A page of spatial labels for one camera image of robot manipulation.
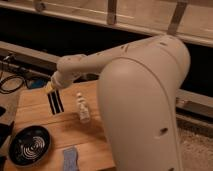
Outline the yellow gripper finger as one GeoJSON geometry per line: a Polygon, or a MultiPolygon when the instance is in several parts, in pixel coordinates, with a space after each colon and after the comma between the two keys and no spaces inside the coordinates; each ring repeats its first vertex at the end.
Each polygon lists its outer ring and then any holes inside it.
{"type": "Polygon", "coordinates": [[[56,90],[56,88],[52,85],[51,82],[48,82],[47,85],[45,86],[45,92],[47,94],[52,93],[56,90]]]}

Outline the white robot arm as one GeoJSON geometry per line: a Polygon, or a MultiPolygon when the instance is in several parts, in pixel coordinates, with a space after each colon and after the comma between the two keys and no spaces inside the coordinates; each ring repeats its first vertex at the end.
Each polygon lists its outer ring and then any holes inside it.
{"type": "Polygon", "coordinates": [[[189,68],[185,44],[159,35],[91,55],[63,56],[46,90],[97,74],[98,108],[117,171],[183,171],[176,96],[189,68]]]}

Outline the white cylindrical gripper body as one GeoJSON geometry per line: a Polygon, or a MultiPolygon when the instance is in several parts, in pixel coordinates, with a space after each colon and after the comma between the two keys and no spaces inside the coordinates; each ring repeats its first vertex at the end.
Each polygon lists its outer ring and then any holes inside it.
{"type": "Polygon", "coordinates": [[[51,77],[51,86],[54,89],[64,89],[69,87],[76,79],[75,74],[65,74],[56,71],[51,77]]]}

